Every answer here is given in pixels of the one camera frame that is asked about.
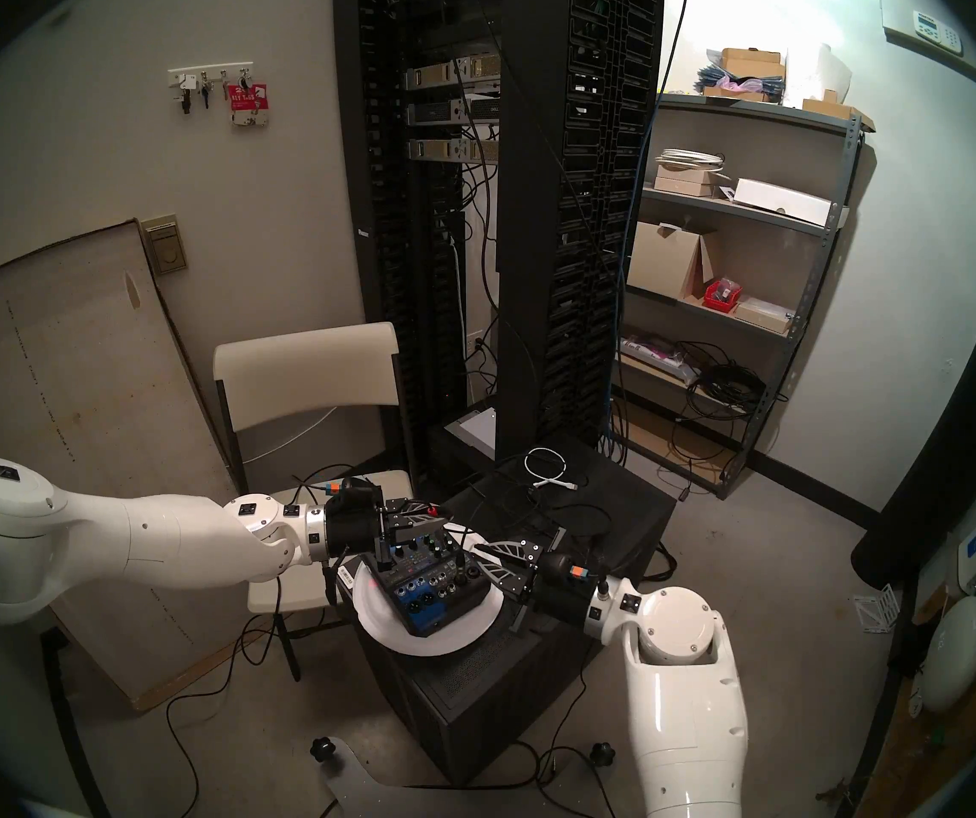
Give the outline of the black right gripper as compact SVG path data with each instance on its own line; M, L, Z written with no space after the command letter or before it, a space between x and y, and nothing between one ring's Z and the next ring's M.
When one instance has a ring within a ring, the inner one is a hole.
M545 551L528 540L480 541L473 553L479 570L504 598L548 615L586 635L600 635L606 608L604 579L570 551Z

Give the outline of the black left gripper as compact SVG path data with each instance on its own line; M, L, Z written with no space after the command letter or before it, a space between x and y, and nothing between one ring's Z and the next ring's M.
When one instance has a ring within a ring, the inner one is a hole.
M393 552L439 553L449 539L445 507L419 498L387 501L379 485L360 477L343 479L323 514L329 559L371 552L383 573L393 568Z

